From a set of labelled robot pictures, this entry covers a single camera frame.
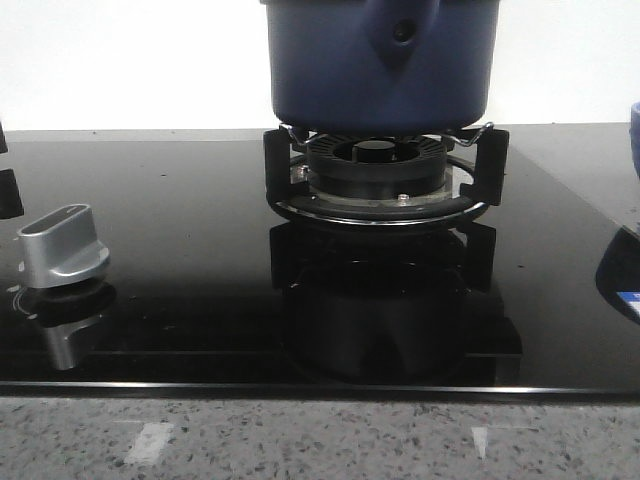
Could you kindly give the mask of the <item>silver stove knob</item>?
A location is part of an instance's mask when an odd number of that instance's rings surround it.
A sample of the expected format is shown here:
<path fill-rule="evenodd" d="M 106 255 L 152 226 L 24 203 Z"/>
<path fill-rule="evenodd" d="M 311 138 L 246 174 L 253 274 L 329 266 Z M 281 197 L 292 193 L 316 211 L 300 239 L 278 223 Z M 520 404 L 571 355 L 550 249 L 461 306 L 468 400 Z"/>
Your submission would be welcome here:
<path fill-rule="evenodd" d="M 79 283 L 102 275 L 110 261 L 88 204 L 60 207 L 18 230 L 22 280 L 34 289 Z"/>

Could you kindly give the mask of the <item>black left burner grate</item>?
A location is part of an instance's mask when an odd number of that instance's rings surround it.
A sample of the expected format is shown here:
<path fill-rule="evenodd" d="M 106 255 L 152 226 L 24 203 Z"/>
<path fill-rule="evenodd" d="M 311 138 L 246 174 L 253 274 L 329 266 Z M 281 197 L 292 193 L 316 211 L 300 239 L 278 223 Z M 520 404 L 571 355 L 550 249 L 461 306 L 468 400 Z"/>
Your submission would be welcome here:
<path fill-rule="evenodd" d="M 23 214 L 24 207 L 14 170 L 2 168 L 0 171 L 0 217 L 6 220 Z"/>

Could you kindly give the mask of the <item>black glass stove top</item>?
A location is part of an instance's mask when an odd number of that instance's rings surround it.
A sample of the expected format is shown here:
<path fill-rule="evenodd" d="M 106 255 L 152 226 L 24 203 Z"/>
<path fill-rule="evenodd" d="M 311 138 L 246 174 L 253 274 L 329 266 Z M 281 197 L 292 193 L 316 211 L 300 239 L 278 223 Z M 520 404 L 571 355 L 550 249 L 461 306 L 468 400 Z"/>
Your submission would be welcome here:
<path fill-rule="evenodd" d="M 263 136 L 89 132 L 2 145 L 1 391 L 637 399 L 639 239 L 508 146 L 471 221 L 347 228 L 266 199 Z M 106 271 L 34 289 L 18 230 L 88 204 Z"/>

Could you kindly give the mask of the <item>black pot support grate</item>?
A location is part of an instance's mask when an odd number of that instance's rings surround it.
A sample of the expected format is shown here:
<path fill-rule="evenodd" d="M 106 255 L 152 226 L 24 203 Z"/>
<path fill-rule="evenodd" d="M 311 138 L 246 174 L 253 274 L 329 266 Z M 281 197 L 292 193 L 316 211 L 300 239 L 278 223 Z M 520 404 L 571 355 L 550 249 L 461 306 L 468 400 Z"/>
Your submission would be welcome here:
<path fill-rule="evenodd" d="M 510 134 L 492 123 L 480 128 L 423 136 L 447 149 L 445 182 L 421 196 L 394 199 L 346 198 L 309 183 L 307 146 L 329 134 L 282 125 L 263 136 L 266 199 L 290 220 L 347 228 L 393 230 L 471 221 L 501 202 Z"/>

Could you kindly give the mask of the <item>blue bowl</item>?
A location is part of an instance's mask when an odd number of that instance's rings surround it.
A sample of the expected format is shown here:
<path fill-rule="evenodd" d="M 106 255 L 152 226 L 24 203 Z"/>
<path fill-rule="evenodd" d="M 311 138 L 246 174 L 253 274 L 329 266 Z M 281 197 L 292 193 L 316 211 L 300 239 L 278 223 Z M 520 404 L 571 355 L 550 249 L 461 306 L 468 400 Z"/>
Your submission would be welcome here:
<path fill-rule="evenodd" d="M 630 107 L 629 138 L 633 166 L 640 177 L 640 101 L 634 102 Z"/>

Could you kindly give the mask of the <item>blue cooking pot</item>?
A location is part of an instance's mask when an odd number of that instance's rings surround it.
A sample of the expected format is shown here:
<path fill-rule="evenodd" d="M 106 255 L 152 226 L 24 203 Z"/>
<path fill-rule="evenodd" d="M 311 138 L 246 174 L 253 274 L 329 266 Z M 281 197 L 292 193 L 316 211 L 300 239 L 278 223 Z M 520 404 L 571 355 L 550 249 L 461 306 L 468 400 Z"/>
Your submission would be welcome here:
<path fill-rule="evenodd" d="M 497 1 L 266 1 L 272 105 L 317 132 L 424 134 L 486 110 Z"/>

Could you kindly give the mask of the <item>blue white stove label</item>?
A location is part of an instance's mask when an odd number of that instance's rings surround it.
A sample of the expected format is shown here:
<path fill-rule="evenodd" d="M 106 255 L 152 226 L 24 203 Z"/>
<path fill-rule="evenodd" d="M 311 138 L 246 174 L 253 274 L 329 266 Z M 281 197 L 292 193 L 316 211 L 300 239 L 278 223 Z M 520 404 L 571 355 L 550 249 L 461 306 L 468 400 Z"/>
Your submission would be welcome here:
<path fill-rule="evenodd" d="M 639 323 L 640 293 L 638 291 L 619 291 L 617 295 L 622 302 L 622 311 L 624 315 L 635 323 Z"/>

